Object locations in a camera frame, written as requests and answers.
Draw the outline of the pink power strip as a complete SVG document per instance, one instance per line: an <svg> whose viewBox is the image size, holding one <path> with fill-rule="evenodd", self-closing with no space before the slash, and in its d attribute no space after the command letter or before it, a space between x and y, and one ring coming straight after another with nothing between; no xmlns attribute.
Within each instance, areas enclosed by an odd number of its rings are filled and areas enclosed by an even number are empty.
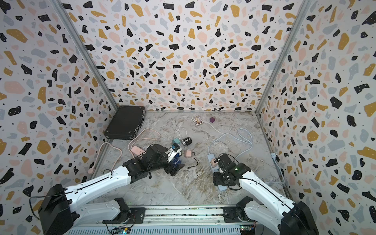
<svg viewBox="0 0 376 235"><path fill-rule="evenodd" d="M133 154L133 156L139 156L139 155L142 155L145 151L137 146L134 146L131 148L131 153Z"/></svg>

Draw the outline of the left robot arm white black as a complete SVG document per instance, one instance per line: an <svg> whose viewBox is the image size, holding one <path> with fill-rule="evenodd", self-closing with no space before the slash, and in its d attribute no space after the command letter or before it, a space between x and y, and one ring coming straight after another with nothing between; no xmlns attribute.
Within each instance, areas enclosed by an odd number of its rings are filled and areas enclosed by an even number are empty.
<svg viewBox="0 0 376 235"><path fill-rule="evenodd" d="M175 176L185 165L178 155L181 147L173 144L167 149L155 144L114 170L77 185L51 187L38 209L38 218L45 235L63 235L72 227L88 222L104 221L119 224L128 220L129 208L125 201L116 198L109 203L90 204L90 201L112 190L147 178L151 172L164 170Z"/></svg>

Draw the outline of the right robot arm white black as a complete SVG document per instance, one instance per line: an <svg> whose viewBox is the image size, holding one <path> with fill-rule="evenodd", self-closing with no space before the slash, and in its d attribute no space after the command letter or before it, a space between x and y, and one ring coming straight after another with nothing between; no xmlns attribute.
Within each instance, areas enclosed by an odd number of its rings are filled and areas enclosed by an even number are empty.
<svg viewBox="0 0 376 235"><path fill-rule="evenodd" d="M239 187L251 193L236 204L237 218L261 223L278 235L318 235L316 223L308 205L278 193L263 182L247 165L237 162L228 154L213 161L218 171L213 173L213 184L228 189Z"/></svg>

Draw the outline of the grey-blue power strip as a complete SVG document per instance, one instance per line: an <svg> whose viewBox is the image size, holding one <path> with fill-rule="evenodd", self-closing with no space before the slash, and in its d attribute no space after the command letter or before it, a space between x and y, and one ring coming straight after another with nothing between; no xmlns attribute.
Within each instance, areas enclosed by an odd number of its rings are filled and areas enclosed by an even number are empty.
<svg viewBox="0 0 376 235"><path fill-rule="evenodd" d="M215 163L215 156L214 156L214 154L209 154L207 156L207 158L208 158L209 164L211 166L212 172L213 173L218 172L219 171L219 166L218 166L217 163ZM218 190L220 192L223 192L223 191L227 190L227 187L225 187L225 186L217 186L217 188L218 188Z"/></svg>

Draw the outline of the blue shaver with white stripes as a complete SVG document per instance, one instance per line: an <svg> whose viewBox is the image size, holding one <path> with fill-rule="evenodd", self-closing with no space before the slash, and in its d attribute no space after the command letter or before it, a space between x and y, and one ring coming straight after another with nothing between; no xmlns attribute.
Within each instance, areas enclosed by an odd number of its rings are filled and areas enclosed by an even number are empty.
<svg viewBox="0 0 376 235"><path fill-rule="evenodd" d="M182 163L180 158L173 158L171 162L174 166Z"/></svg>

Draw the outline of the teal USB charger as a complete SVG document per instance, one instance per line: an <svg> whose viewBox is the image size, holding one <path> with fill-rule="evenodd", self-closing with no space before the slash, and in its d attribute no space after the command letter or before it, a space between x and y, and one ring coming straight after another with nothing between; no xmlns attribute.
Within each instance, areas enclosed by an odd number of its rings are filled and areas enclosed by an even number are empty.
<svg viewBox="0 0 376 235"><path fill-rule="evenodd" d="M179 138L175 138L173 139L173 143L177 144L177 145L180 145L181 144L181 141Z"/></svg>

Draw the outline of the pink charger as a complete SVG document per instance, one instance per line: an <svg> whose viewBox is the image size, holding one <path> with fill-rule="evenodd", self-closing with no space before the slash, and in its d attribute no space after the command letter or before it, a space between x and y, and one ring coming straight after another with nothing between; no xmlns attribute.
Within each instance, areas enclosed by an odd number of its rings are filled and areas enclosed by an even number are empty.
<svg viewBox="0 0 376 235"><path fill-rule="evenodd" d="M211 159L211 167L216 168L217 167L217 162L215 158Z"/></svg>
<svg viewBox="0 0 376 235"><path fill-rule="evenodd" d="M193 156L193 152L191 150L185 150L184 156L186 158L191 158Z"/></svg>

